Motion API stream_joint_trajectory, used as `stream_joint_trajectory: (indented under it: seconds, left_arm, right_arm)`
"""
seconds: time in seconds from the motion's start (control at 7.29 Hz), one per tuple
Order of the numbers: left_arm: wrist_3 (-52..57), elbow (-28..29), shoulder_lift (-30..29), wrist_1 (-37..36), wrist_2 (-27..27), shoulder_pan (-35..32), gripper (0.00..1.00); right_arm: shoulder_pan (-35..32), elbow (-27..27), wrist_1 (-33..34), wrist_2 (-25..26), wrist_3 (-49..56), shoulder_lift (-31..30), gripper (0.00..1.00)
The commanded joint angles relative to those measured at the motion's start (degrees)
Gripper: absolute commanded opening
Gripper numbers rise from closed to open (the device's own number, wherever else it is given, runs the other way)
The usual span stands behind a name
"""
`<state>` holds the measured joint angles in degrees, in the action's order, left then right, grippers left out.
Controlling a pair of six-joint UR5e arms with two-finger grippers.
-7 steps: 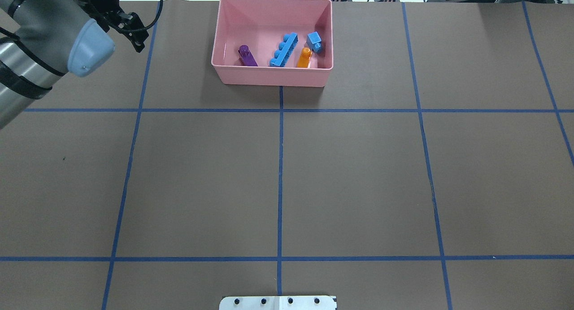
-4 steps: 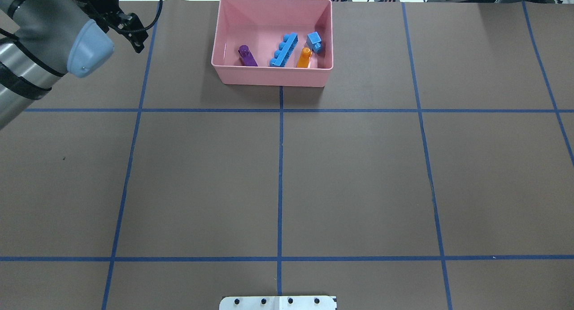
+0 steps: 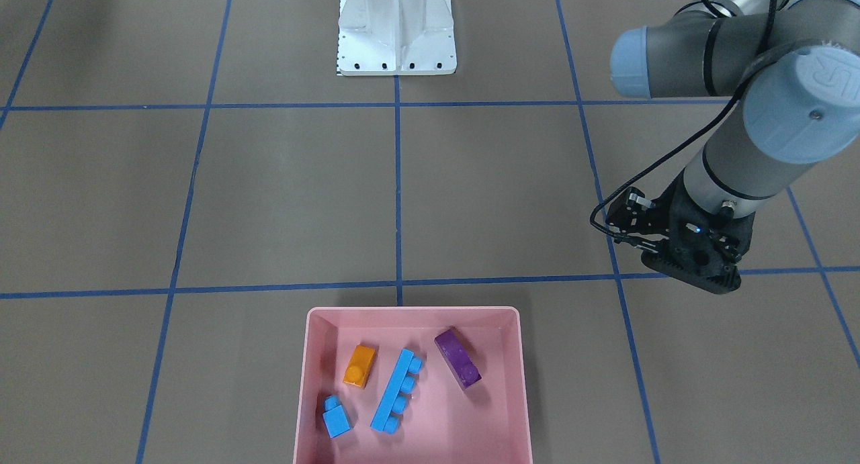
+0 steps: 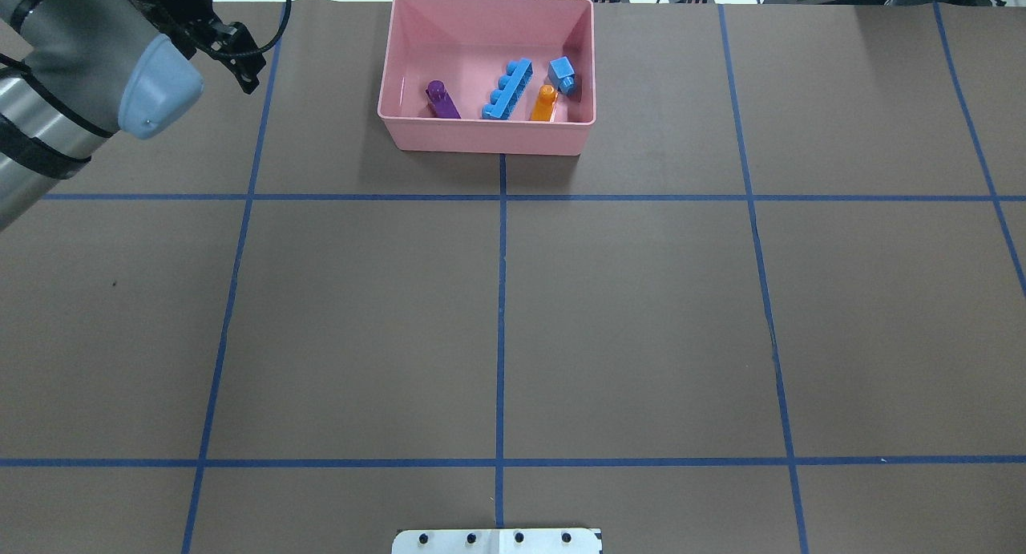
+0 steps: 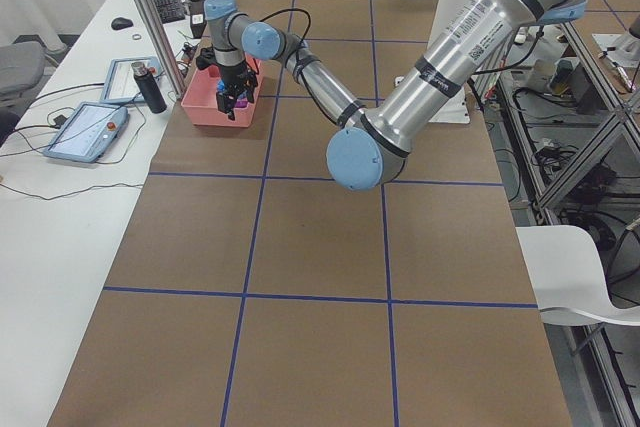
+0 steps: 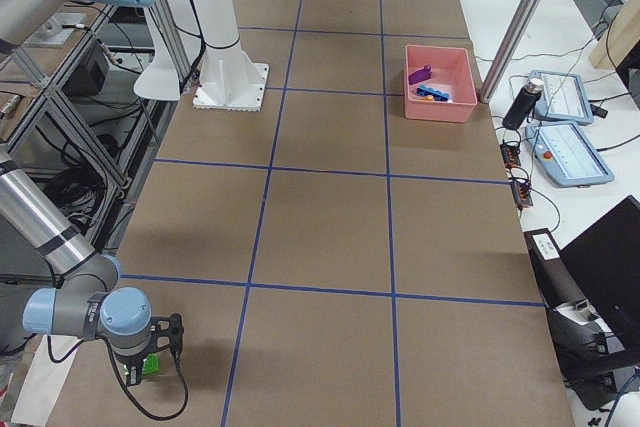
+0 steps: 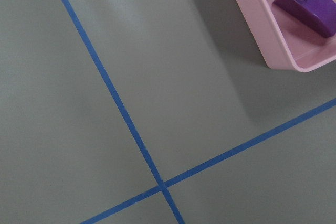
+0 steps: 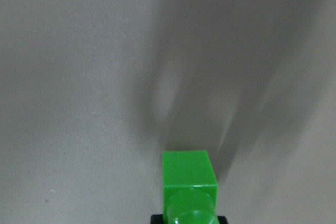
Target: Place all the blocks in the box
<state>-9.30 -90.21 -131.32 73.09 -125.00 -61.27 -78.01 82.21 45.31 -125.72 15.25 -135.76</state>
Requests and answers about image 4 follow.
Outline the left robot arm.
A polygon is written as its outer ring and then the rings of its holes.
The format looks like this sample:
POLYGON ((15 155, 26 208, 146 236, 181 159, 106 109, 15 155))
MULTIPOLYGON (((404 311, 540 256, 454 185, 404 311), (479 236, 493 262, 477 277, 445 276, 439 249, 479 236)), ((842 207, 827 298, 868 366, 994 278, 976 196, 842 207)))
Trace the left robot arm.
POLYGON ((151 138, 202 96, 203 53, 252 94, 285 34, 270 42, 220 19, 213 0, 1 0, 2 23, 30 45, 2 57, 1 221, 8 228, 77 175, 118 131, 151 138))

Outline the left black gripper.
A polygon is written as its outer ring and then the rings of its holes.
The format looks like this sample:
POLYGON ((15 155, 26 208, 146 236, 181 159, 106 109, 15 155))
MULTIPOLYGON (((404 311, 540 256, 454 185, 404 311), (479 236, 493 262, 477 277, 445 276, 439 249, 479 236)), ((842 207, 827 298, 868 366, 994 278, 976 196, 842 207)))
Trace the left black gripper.
POLYGON ((215 23, 220 18, 213 0, 128 1, 172 40, 184 57, 193 57, 201 47, 212 50, 210 56, 224 61, 243 93, 251 95, 260 86, 266 58, 259 52, 242 56, 259 49, 252 33, 243 23, 215 23))

